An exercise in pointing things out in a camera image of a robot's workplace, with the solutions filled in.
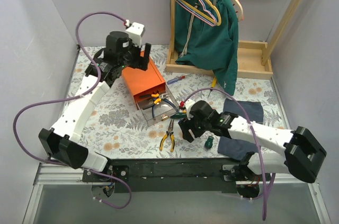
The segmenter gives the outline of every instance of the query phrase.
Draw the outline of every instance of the green object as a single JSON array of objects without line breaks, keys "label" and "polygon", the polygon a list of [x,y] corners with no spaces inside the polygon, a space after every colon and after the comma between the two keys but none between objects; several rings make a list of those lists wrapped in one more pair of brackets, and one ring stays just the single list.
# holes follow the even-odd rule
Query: green object
[{"label": "green object", "polygon": [[[199,3],[198,0],[184,1],[193,7]],[[217,18],[208,4],[206,7]],[[221,15],[221,25],[212,27],[194,17],[187,54],[179,57],[176,63],[213,70],[218,83],[225,92],[233,95],[238,71],[238,19],[231,0],[217,0],[216,7]],[[198,9],[203,12],[202,6],[199,6]],[[183,51],[187,41],[191,15],[176,3],[175,50],[179,53]]]},{"label": "green object", "polygon": [[207,149],[211,149],[212,148],[212,146],[213,146],[213,139],[214,139],[213,137],[209,136],[208,139],[206,140],[205,147]]},{"label": "green object", "polygon": [[185,118],[186,117],[186,114],[184,113],[177,113],[177,114],[173,114],[171,116],[171,119],[182,119],[182,118]]}]

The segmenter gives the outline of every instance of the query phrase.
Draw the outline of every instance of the orange box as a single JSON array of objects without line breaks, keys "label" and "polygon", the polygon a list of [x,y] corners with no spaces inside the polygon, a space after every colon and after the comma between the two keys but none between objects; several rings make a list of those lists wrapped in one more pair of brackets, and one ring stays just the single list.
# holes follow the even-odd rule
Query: orange box
[{"label": "orange box", "polygon": [[149,59],[146,71],[128,67],[122,71],[122,77],[133,96],[137,108],[137,103],[145,100],[140,99],[140,96],[156,93],[157,91],[159,91],[159,93],[166,92],[165,80],[152,59]]}]

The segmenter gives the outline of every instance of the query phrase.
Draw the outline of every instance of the gray floor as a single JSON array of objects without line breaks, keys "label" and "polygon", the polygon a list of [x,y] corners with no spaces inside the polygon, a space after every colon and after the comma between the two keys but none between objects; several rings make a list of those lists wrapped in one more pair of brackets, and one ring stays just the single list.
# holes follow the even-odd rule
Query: gray floor
[{"label": "gray floor", "polygon": [[[124,204],[127,194],[110,200]],[[135,192],[115,210],[92,199],[90,185],[44,185],[34,223],[262,223],[262,200],[249,202],[220,192]],[[275,184],[266,223],[319,223],[307,184]]]}]

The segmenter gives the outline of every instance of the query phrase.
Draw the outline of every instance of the wooden frame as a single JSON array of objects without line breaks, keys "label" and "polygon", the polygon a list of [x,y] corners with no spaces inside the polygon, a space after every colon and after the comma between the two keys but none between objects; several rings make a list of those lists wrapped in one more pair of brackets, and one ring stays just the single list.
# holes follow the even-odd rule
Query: wooden frame
[{"label": "wooden frame", "polygon": [[[293,18],[302,0],[291,0],[270,43],[260,41],[239,41],[238,46],[238,77],[270,79],[273,75],[270,56]],[[175,63],[178,53],[174,49],[175,32],[175,0],[171,0],[171,41],[166,61],[166,71],[177,73],[194,73],[213,75],[210,70],[198,69],[195,66],[178,65]]]}]

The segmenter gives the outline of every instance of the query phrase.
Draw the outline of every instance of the floral tablecloth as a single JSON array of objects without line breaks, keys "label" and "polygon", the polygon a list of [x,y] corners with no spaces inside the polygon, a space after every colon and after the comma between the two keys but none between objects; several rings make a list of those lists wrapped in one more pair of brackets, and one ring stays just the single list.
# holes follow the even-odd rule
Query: floral tablecloth
[{"label": "floral tablecloth", "polygon": [[[101,47],[87,47],[93,56]],[[168,45],[152,46],[151,58],[168,81],[178,73],[165,71]],[[68,92],[74,96],[78,90],[89,60],[84,53],[79,53],[72,82]],[[210,87],[213,77],[206,75],[188,75],[180,82],[169,85],[169,89],[178,103],[196,89]],[[205,100],[218,112],[222,112],[225,96],[219,92],[199,92],[192,99]],[[234,98],[240,101],[261,102],[264,109],[264,124],[283,128],[283,121],[278,107],[278,100],[269,80],[238,78]],[[223,157],[217,152],[219,138],[214,137],[213,147],[204,148],[204,143],[211,133],[205,133],[193,143],[182,139],[182,133],[177,122],[174,124],[176,139],[174,152],[170,152],[170,140],[166,140],[163,151],[159,151],[159,143],[166,132],[168,123],[157,123],[147,127],[141,111],[137,110],[122,77],[117,79],[93,111],[83,130],[80,144],[109,158],[211,158]]]}]

